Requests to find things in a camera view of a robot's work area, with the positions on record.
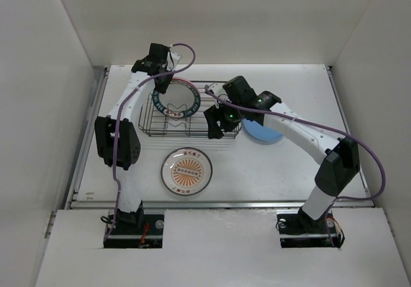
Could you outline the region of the green rimmed white plate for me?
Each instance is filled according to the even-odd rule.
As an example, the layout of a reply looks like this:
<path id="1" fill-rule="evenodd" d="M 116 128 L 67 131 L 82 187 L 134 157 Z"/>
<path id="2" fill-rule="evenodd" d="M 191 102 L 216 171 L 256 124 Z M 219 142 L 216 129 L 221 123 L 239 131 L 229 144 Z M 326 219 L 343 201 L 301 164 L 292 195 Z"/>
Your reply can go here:
<path id="1" fill-rule="evenodd" d="M 161 114 L 175 119 L 184 119 L 199 110 L 201 95 L 195 96 L 184 86 L 170 84 L 165 94 L 153 91 L 152 103 Z"/>

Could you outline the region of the blue plate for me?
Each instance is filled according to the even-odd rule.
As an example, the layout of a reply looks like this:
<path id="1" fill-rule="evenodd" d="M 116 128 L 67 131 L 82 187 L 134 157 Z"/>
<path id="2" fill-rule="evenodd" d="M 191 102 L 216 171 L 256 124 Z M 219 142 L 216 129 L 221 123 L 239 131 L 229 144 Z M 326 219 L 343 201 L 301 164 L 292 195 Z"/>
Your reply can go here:
<path id="1" fill-rule="evenodd" d="M 256 121 L 244 119 L 243 129 L 256 143 L 260 144 L 274 144 L 283 138 L 279 132 L 262 126 Z"/>

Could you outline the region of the orange sunburst plate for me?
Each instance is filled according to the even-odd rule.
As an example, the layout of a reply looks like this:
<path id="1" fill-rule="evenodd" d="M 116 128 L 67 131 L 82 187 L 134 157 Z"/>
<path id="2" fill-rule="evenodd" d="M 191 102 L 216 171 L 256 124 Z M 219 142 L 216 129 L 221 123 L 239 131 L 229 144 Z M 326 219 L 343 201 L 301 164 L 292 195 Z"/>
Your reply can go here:
<path id="1" fill-rule="evenodd" d="M 164 187 L 178 196 L 201 193 L 211 182 L 213 164 L 200 149 L 193 147 L 173 150 L 161 165 Z"/>

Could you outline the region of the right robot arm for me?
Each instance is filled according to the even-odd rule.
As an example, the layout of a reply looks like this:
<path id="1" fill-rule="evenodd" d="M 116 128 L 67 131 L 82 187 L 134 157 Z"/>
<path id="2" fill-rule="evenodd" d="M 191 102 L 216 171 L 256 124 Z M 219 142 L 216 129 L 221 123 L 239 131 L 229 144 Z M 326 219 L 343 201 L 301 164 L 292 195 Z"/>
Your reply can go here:
<path id="1" fill-rule="evenodd" d="M 315 187 L 297 216 L 302 230 L 317 228 L 331 204 L 360 171 L 358 143 L 352 137 L 337 138 L 314 128 L 269 91 L 256 94 L 253 89 L 226 89 L 223 97 L 211 89 L 205 92 L 215 99 L 205 112 L 209 138 L 222 138 L 246 119 L 278 131 L 319 165 Z"/>

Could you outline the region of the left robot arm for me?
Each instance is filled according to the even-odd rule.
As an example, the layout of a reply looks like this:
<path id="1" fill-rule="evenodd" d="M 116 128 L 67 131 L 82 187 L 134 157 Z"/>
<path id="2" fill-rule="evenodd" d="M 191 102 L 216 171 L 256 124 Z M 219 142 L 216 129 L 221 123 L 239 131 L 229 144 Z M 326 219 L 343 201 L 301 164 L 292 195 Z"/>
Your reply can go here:
<path id="1" fill-rule="evenodd" d="M 119 172 L 127 171 L 140 156 L 141 143 L 137 125 L 141 100 L 153 91 L 164 94 L 175 74 L 175 62 L 168 60 L 138 60 L 131 69 L 128 84 L 119 101 L 106 116 L 94 122 L 98 156 L 112 169 L 117 185 L 114 223 L 129 233 L 143 228 L 141 197 L 136 188 L 120 179 Z"/>

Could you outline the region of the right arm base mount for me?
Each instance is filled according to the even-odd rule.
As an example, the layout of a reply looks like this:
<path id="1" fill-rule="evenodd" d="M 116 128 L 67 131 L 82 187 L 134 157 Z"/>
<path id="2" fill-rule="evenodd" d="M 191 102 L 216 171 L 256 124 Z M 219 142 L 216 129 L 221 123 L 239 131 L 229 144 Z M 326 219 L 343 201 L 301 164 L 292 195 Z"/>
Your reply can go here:
<path id="1" fill-rule="evenodd" d="M 345 234 L 332 213 L 303 227 L 297 213 L 277 213 L 281 248 L 341 248 Z"/>

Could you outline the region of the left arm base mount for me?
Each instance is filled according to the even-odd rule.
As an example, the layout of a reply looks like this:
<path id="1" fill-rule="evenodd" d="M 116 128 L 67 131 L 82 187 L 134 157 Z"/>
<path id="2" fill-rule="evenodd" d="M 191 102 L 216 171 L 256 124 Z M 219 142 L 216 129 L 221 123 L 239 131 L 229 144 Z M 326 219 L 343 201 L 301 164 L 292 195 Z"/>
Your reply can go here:
<path id="1" fill-rule="evenodd" d="M 101 217 L 102 222 L 106 223 L 104 248 L 162 248 L 163 214 L 145 214 L 140 227 L 117 223 L 112 232 L 109 232 L 112 217 L 112 214 Z"/>

